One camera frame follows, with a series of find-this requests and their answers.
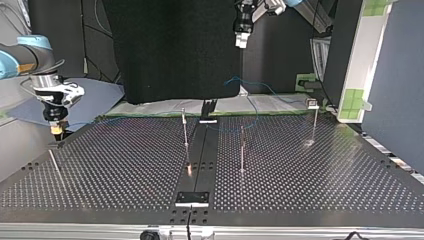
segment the metal bracket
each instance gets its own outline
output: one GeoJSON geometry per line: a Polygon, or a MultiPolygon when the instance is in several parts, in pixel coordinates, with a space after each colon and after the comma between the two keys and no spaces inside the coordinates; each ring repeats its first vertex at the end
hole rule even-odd
{"type": "Polygon", "coordinates": [[[176,207],[208,207],[209,192],[179,192],[176,207]]]}
{"type": "Polygon", "coordinates": [[[217,123],[218,120],[216,118],[209,116],[210,113],[213,113],[215,111],[215,107],[218,100],[205,100],[203,101],[202,106],[202,115],[200,116],[199,123],[200,124],[207,124],[207,123],[217,123]]]}

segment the metal surface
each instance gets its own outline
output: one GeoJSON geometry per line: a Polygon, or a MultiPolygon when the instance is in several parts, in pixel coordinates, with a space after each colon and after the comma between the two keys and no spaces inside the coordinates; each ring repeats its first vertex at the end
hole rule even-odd
{"type": "MultiPolygon", "coordinates": [[[[228,226],[217,227],[216,237],[292,237],[312,233],[311,227],[424,228],[424,186],[348,126],[319,115],[314,128],[314,117],[262,116],[244,128],[243,172],[242,134],[228,129],[255,116],[221,117],[196,128],[188,119],[189,166],[180,118],[86,127],[55,152],[59,172],[46,153],[0,183],[0,230],[8,226],[2,223],[44,223],[34,229],[58,236],[52,223],[78,223],[80,230],[72,230],[78,239],[87,223],[112,224],[96,225],[110,236],[120,224],[188,223],[193,236],[202,226],[228,226]],[[209,207],[176,208],[177,193],[193,190],[209,193],[209,207]]],[[[9,237],[28,233],[9,229],[9,237]]]]}
{"type": "Polygon", "coordinates": [[[179,118],[96,124],[55,156],[60,172],[46,154],[0,185],[0,221],[169,224],[186,174],[179,118]]]}
{"type": "Polygon", "coordinates": [[[32,87],[35,88],[50,88],[59,86],[61,83],[57,80],[57,74],[48,75],[32,75],[32,87]]]}
{"type": "MultiPolygon", "coordinates": [[[[172,239],[187,239],[185,226],[147,227],[139,225],[81,225],[81,224],[0,224],[0,239],[139,239],[140,233],[149,231],[169,232],[172,239]]],[[[369,239],[422,239],[424,232],[417,229],[364,229],[364,228],[204,228],[192,226],[192,239],[200,239],[207,231],[215,234],[216,240],[293,240],[293,239],[345,239],[352,231],[360,232],[369,239]]]]}
{"type": "Polygon", "coordinates": [[[246,129],[243,173],[240,134],[220,132],[215,152],[205,146],[203,158],[217,154],[215,176],[203,180],[214,186],[207,224],[424,228],[423,185],[348,126],[323,116],[313,125],[314,114],[261,117],[246,129]]]}

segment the yellow tape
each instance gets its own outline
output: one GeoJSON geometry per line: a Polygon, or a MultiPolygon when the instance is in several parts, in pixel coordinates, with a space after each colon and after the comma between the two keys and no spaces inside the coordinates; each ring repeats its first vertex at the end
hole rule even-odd
{"type": "Polygon", "coordinates": [[[17,70],[18,70],[18,73],[22,73],[22,72],[28,72],[28,71],[34,70],[34,68],[35,68],[34,63],[28,63],[28,64],[18,65],[17,70]]]}

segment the black cable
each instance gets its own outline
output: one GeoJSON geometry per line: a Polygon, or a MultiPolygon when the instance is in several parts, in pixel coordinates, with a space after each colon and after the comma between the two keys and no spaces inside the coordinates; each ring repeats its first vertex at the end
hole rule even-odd
{"type": "Polygon", "coordinates": [[[186,228],[187,228],[187,239],[188,240],[191,240],[191,231],[190,231],[190,218],[191,218],[191,208],[190,208],[190,213],[188,214],[188,221],[187,221],[187,225],[186,225],[186,228]]]}
{"type": "Polygon", "coordinates": [[[89,28],[89,29],[91,29],[91,30],[93,30],[93,31],[96,31],[96,32],[99,32],[99,33],[101,33],[101,34],[105,35],[106,37],[108,37],[108,38],[110,38],[110,39],[113,39],[112,35],[110,35],[110,34],[108,34],[108,33],[106,33],[106,32],[103,32],[102,30],[97,29],[97,28],[95,28],[95,27],[92,27],[92,26],[90,26],[90,25],[88,25],[88,24],[84,24],[84,27],[87,27],[87,28],[89,28]]]}
{"type": "Polygon", "coordinates": [[[358,232],[355,232],[355,231],[349,233],[349,235],[347,235],[347,237],[343,240],[351,240],[355,235],[361,240],[370,240],[369,238],[362,237],[361,234],[359,234],[358,232]]]}
{"type": "Polygon", "coordinates": [[[108,81],[108,82],[110,82],[110,83],[113,83],[113,81],[108,77],[108,76],[106,76],[106,74],[104,74],[101,70],[100,70],[100,68],[88,57],[88,56],[85,56],[85,58],[87,59],[87,61],[89,61],[96,69],[97,69],[97,71],[100,73],[100,79],[99,80],[101,80],[102,79],[102,76],[104,76],[105,78],[106,78],[106,80],[108,81]]]}
{"type": "MultiPolygon", "coordinates": [[[[312,20],[312,41],[313,41],[313,40],[314,40],[314,38],[315,38],[315,20],[316,20],[316,18],[317,18],[318,7],[319,7],[319,4],[321,3],[321,1],[322,1],[322,0],[317,0],[317,4],[316,4],[316,6],[315,6],[314,19],[312,20]]],[[[326,98],[328,99],[328,101],[330,102],[331,107],[334,109],[334,111],[335,111],[336,113],[338,113],[336,106],[334,106],[333,102],[331,101],[330,97],[328,96],[327,91],[326,91],[326,90],[325,90],[325,88],[324,88],[324,83],[322,82],[322,80],[321,80],[321,78],[320,78],[320,76],[319,76],[319,73],[318,73],[318,65],[317,65],[317,61],[315,60],[315,57],[316,57],[316,56],[315,56],[315,51],[314,51],[313,46],[312,46],[312,48],[311,48],[311,51],[312,51],[312,58],[313,58],[313,62],[314,62],[315,68],[316,68],[316,70],[317,70],[317,80],[318,80],[318,82],[321,84],[322,91],[324,92],[325,97],[326,97],[326,98]]]]}
{"type": "Polygon", "coordinates": [[[113,78],[113,83],[117,83],[118,79],[120,77],[121,74],[121,70],[118,70],[118,72],[116,73],[115,77],[113,78]]]}

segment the vertical pin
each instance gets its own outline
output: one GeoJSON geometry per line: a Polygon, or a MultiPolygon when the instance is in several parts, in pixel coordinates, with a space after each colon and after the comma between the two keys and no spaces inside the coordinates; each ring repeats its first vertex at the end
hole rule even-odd
{"type": "Polygon", "coordinates": [[[315,130],[315,127],[317,126],[317,120],[318,120],[318,108],[317,109],[315,109],[315,118],[314,118],[314,130],[315,130]]]}
{"type": "Polygon", "coordinates": [[[59,172],[60,171],[59,166],[57,165],[56,158],[54,157],[53,151],[51,149],[49,149],[49,154],[50,154],[50,158],[53,161],[54,168],[56,169],[56,171],[59,172]]]}
{"type": "Polygon", "coordinates": [[[184,147],[186,151],[186,161],[187,163],[190,163],[189,153],[188,153],[188,137],[187,137],[187,120],[185,118],[185,109],[181,109],[181,118],[183,121],[183,128],[184,128],[184,147]]]}
{"type": "Polygon", "coordinates": [[[246,147],[246,136],[244,127],[241,126],[241,148],[240,148],[240,171],[244,172],[244,148],[246,147]]]}
{"type": "Polygon", "coordinates": [[[184,127],[184,146],[188,147],[188,139],[187,139],[187,120],[185,118],[185,109],[181,109],[181,118],[183,120],[184,127]]]}

